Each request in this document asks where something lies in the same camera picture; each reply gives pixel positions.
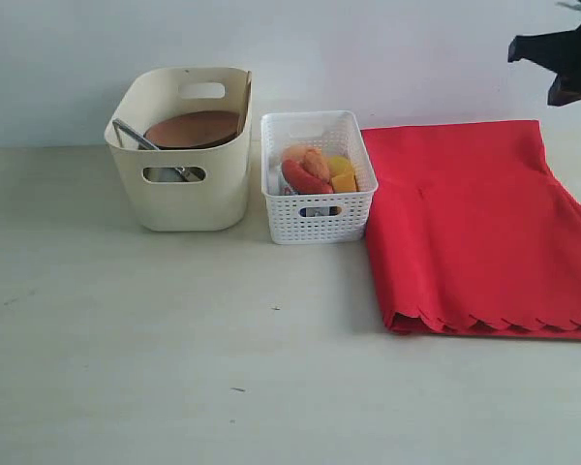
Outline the red table cloth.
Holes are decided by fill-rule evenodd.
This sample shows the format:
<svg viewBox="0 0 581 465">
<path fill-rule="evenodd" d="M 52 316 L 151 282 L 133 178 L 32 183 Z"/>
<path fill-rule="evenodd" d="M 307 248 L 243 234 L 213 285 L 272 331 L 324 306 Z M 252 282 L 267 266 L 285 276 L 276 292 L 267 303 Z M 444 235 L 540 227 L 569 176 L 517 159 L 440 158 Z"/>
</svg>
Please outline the red table cloth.
<svg viewBox="0 0 581 465">
<path fill-rule="evenodd" d="M 379 187 L 366 245 L 400 333 L 581 340 L 581 204 L 540 125 L 367 129 Z"/>
</svg>

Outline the yellow lemon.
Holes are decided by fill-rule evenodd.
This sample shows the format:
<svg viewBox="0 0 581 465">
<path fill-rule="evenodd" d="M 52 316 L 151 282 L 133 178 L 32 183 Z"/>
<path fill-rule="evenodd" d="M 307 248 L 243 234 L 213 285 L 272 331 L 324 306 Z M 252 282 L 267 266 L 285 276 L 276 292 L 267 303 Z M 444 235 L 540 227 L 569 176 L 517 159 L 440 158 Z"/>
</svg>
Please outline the yellow lemon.
<svg viewBox="0 0 581 465">
<path fill-rule="evenodd" d="M 328 169 L 331 177 L 342 175 L 345 173 L 353 173 L 353 166 L 351 161 L 340 155 L 329 156 L 326 158 Z"/>
</svg>

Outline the yellow orange cheese block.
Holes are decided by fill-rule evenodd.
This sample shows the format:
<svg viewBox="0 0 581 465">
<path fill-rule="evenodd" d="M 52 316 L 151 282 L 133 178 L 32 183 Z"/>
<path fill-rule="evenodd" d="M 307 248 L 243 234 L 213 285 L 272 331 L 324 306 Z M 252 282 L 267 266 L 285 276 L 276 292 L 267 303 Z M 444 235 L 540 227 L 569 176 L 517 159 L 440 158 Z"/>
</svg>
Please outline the yellow orange cheese block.
<svg viewBox="0 0 581 465">
<path fill-rule="evenodd" d="M 346 170 L 332 176 L 330 183 L 336 194 L 354 193 L 358 191 L 355 175 L 352 170 Z"/>
</svg>

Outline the orange fried food piece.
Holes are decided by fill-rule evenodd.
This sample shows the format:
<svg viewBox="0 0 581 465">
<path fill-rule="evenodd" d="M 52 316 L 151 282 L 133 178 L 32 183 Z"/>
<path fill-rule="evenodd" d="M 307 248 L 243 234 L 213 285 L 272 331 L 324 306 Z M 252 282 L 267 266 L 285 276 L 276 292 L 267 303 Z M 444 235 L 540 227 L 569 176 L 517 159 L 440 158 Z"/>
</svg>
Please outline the orange fried food piece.
<svg viewBox="0 0 581 465">
<path fill-rule="evenodd" d="M 330 179 L 330 170 L 327 159 L 322 155 L 321 150 L 317 147 L 307 147 L 301 165 L 304 170 L 315 178 L 328 183 Z"/>
</svg>

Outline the orange carrot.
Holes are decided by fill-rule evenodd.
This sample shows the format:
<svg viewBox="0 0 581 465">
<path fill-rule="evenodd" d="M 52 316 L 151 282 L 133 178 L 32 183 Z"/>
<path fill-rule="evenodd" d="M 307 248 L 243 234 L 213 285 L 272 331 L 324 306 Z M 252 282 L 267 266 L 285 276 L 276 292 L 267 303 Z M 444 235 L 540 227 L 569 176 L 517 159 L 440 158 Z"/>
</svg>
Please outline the orange carrot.
<svg viewBox="0 0 581 465">
<path fill-rule="evenodd" d="M 282 163 L 282 174 L 292 189 L 301 195 L 330 195 L 334 193 L 330 184 L 316 178 L 294 160 L 288 159 Z"/>
</svg>

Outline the brown egg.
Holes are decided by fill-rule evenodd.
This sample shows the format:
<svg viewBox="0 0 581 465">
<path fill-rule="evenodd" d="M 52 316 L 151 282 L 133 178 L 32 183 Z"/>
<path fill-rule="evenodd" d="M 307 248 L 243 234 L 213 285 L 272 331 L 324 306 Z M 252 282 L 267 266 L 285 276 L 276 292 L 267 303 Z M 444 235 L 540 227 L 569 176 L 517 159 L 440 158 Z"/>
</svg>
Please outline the brown egg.
<svg viewBox="0 0 581 465">
<path fill-rule="evenodd" d="M 293 160 L 301 163 L 304 160 L 308 147 L 302 144 L 294 144 L 287 147 L 282 153 L 282 161 Z"/>
</svg>

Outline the blue white milk carton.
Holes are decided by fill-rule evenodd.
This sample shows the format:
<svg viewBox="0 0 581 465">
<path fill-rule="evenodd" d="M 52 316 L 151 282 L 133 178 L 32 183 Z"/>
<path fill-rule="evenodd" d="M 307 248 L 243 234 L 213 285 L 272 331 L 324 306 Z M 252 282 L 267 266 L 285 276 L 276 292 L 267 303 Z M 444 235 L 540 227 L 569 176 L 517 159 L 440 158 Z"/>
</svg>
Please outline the blue white milk carton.
<svg viewBox="0 0 581 465">
<path fill-rule="evenodd" d="M 268 177 L 269 193 L 276 196 L 294 196 L 297 192 L 285 179 L 282 172 L 282 164 L 278 163 L 269 170 Z"/>
</svg>

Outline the wooden chopstick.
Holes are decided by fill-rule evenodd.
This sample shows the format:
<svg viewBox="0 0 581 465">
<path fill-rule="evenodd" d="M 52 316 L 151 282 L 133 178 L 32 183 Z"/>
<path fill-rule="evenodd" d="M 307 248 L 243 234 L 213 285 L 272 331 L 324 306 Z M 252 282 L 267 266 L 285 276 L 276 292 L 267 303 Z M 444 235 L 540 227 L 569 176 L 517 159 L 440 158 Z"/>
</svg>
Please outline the wooden chopstick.
<svg viewBox="0 0 581 465">
<path fill-rule="evenodd" d="M 252 84 L 252 72 L 248 71 L 246 74 L 246 82 L 244 86 L 244 92 L 242 97 L 242 104 L 240 107 L 240 112 L 238 113 L 236 134 L 238 136 L 243 132 L 244 126 L 246 124 L 247 113 L 250 105 L 250 94 L 251 94 L 251 84 Z"/>
</svg>

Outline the brown wooden plate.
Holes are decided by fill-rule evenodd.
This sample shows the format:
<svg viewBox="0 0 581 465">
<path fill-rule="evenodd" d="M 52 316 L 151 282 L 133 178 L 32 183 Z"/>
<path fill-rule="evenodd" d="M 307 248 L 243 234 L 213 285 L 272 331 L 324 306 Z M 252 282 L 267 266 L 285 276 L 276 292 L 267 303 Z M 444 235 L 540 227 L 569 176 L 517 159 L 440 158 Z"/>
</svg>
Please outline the brown wooden plate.
<svg viewBox="0 0 581 465">
<path fill-rule="evenodd" d="M 144 137 L 164 150 L 211 148 L 237 136 L 238 119 L 232 111 L 190 112 L 155 124 Z"/>
</svg>

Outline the pale green ceramic bowl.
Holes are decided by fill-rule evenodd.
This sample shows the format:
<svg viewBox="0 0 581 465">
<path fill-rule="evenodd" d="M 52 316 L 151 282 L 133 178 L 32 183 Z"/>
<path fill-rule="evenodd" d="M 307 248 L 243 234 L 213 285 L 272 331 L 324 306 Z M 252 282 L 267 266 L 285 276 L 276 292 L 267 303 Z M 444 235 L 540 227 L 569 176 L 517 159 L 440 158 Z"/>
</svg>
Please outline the pale green ceramic bowl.
<svg viewBox="0 0 581 465">
<path fill-rule="evenodd" d="M 183 171 L 180 168 L 146 168 L 143 171 L 144 177 L 152 183 L 183 183 L 186 181 Z"/>
</svg>

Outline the silver table knife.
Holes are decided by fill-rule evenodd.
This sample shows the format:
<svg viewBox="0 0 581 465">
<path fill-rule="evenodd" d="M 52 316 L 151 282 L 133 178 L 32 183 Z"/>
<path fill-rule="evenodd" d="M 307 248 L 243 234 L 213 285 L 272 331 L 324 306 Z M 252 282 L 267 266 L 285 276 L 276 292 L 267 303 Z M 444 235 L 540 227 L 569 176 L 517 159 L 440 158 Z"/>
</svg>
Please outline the silver table knife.
<svg viewBox="0 0 581 465">
<path fill-rule="evenodd" d="M 128 136 L 132 140 L 138 143 L 138 147 L 144 150 L 154 150 L 160 151 L 161 148 L 154 144 L 152 141 L 147 139 L 144 135 L 137 132 L 134 128 L 128 125 L 125 121 L 120 118 L 115 118 L 112 120 L 112 126 L 114 132 L 118 139 L 121 138 L 120 134 Z M 200 168 L 189 168 L 189 167 L 171 167 L 180 168 L 183 171 L 183 175 L 186 179 L 186 183 L 189 182 L 200 182 L 205 178 L 205 172 Z"/>
</svg>

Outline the white woven plastic basket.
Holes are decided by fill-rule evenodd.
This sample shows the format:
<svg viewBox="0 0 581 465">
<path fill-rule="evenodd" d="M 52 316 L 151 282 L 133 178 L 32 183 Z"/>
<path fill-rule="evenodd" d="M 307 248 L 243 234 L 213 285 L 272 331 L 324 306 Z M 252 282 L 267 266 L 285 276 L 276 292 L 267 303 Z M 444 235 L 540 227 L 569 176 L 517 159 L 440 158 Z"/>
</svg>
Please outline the white woven plastic basket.
<svg viewBox="0 0 581 465">
<path fill-rule="evenodd" d="M 261 191 L 269 229 L 277 244 L 333 243 L 361 238 L 378 181 L 352 112 L 268 113 L 261 119 Z M 347 157 L 358 191 L 346 194 L 276 196 L 269 193 L 269 170 L 282 164 L 294 144 L 317 147 L 325 155 Z"/>
</svg>

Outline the cream plastic tub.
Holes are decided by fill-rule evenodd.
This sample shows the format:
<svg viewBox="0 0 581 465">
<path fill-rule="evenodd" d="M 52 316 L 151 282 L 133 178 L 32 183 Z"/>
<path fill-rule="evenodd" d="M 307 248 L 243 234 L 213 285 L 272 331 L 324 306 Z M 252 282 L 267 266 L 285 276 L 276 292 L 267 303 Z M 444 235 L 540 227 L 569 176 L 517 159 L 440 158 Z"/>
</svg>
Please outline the cream plastic tub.
<svg viewBox="0 0 581 465">
<path fill-rule="evenodd" d="M 161 68 L 137 77 L 114 111 L 143 134 L 174 116 L 205 110 L 239 113 L 246 74 L 237 68 Z M 105 141 L 139 220 L 156 232 L 209 232 L 226 229 L 243 217 L 248 201 L 252 97 L 240 136 L 203 149 L 144 150 L 112 124 Z M 200 168 L 200 182 L 152 183 L 146 168 Z"/>
</svg>

